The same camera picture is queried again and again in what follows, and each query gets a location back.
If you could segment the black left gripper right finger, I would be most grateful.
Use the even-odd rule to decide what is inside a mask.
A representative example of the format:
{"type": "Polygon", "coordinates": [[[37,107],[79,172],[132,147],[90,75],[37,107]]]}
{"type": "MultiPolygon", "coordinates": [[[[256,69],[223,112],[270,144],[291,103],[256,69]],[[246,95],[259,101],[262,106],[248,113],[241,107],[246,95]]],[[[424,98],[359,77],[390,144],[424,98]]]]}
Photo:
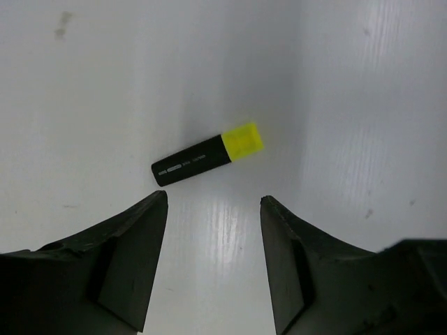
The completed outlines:
{"type": "Polygon", "coordinates": [[[445,334],[446,241],[377,253],[341,241],[272,196],[261,231],[277,334],[445,334]]]}

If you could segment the black yellow-capped highlighter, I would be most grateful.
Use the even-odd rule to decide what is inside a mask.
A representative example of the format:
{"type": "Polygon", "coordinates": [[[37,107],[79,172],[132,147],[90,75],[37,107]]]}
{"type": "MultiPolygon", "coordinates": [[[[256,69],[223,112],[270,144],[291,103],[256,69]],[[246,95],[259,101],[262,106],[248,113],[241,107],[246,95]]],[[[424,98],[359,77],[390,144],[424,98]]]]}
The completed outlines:
{"type": "Polygon", "coordinates": [[[264,148],[254,122],[216,135],[151,165],[160,187],[230,164],[264,148]]]}

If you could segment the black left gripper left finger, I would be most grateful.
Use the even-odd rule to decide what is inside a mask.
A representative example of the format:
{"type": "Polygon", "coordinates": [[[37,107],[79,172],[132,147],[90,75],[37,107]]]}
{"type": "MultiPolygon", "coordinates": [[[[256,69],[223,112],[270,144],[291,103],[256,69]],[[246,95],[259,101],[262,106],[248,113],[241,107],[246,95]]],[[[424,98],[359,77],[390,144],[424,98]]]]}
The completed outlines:
{"type": "Polygon", "coordinates": [[[2,334],[137,334],[168,214],[165,191],[42,248],[1,255],[2,334]]]}

